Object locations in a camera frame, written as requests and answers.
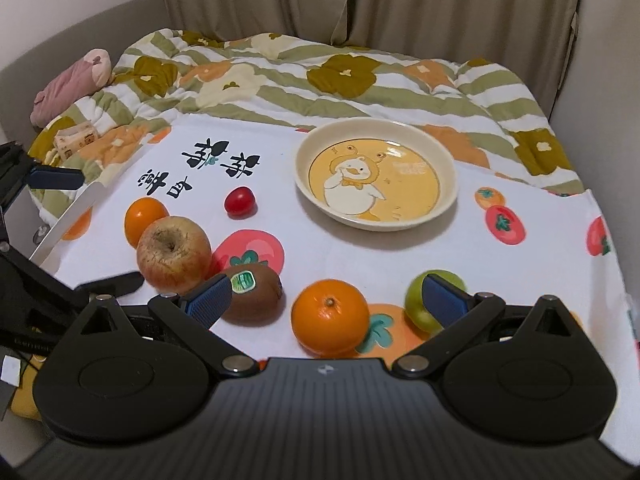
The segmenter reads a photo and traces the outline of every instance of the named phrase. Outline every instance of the ceramic bowl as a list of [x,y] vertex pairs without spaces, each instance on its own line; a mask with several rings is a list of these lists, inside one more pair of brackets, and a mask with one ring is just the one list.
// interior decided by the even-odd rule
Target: ceramic bowl
[[429,134],[374,118],[315,128],[295,158],[296,185],[324,213],[368,231],[409,229],[456,201],[453,157]]

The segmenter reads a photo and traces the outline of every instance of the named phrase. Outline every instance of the cartoon duck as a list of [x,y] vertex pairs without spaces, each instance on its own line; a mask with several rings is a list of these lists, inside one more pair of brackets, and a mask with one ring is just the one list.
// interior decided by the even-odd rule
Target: cartoon duck
[[324,201],[337,212],[380,221],[370,209],[376,199],[385,200],[373,185],[380,175],[378,164],[385,154],[379,153],[377,160],[373,160],[359,155],[354,146],[349,145],[347,149],[350,153],[334,158],[329,165],[332,176],[324,181]]

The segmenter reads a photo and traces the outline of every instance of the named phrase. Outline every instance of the kiwi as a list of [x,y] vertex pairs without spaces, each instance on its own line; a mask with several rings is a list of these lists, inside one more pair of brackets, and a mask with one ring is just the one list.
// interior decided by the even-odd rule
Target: kiwi
[[231,306],[222,319],[235,324],[258,324],[278,317],[282,284],[275,270],[263,264],[244,264],[222,272],[233,288]]

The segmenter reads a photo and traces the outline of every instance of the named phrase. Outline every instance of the green fruit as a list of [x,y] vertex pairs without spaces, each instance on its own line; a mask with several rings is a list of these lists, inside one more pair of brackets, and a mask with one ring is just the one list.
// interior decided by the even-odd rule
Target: green fruit
[[427,270],[422,274],[415,277],[415,279],[409,285],[406,295],[404,297],[404,310],[420,330],[427,332],[431,336],[436,335],[442,330],[442,325],[428,312],[428,310],[422,304],[422,282],[427,274],[437,274],[444,280],[447,280],[457,288],[466,292],[466,285],[462,279],[448,270],[434,269]]

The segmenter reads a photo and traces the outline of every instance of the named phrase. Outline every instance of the striped blanket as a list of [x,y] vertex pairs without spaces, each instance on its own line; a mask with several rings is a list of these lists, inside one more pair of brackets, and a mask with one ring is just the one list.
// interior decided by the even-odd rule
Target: striped blanket
[[[336,118],[412,124],[454,158],[558,194],[584,189],[529,89],[484,59],[418,60],[279,34],[220,42],[163,29],[128,48],[110,85],[53,119],[30,149],[46,164],[79,168],[108,184],[132,155],[151,149],[183,114],[313,129]],[[64,162],[60,130],[91,123],[98,138]],[[31,190],[56,222],[79,191]]]

